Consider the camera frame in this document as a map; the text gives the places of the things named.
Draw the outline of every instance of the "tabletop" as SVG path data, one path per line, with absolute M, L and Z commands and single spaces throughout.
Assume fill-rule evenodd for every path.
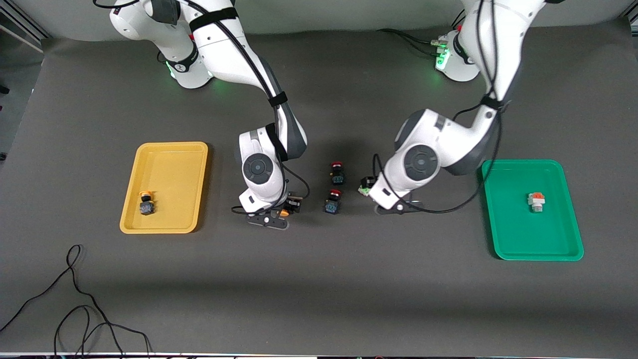
M 149 42 L 50 40 L 0 173 L 1 322 L 65 269 L 77 243 L 82 289 L 111 321 L 148 334 L 155 352 L 635 357 L 638 66 L 626 19 L 530 29 L 503 116 L 499 158 L 550 158 L 565 170 L 584 245 L 574 263 L 498 259 L 481 200 L 447 215 L 379 216 L 356 191 L 373 153 L 392 155 L 408 115 L 451 117 L 478 102 L 482 79 L 452 82 L 386 33 L 248 41 L 308 135 L 288 165 L 312 193 L 289 230 L 230 212 L 246 188 L 237 136 L 273 121 L 263 92 L 220 80 L 182 89 Z M 124 234 L 135 151 L 165 141 L 209 144 L 198 229 Z M 322 212 L 333 161 L 348 181 L 334 216 Z M 448 208 L 476 186 L 443 171 L 414 197 Z M 0 333 L 0 352 L 52 351 L 62 317 L 88 303 L 70 280 Z M 63 346 L 75 351 L 83 329 L 72 316 Z M 145 350 L 139 336 L 119 341 Z M 92 350 L 115 347 L 102 332 Z

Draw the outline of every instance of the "white wall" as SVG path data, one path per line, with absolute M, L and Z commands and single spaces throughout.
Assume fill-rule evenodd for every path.
M 13 0 L 55 37 L 100 41 L 123 39 L 111 26 L 108 10 L 91 0 Z M 101 0 L 112 4 L 113 0 Z M 595 24 L 617 17 L 632 0 L 566 0 L 547 4 L 534 26 Z M 421 29 L 450 24 L 461 10 L 458 0 L 237 0 L 247 33 L 314 30 Z

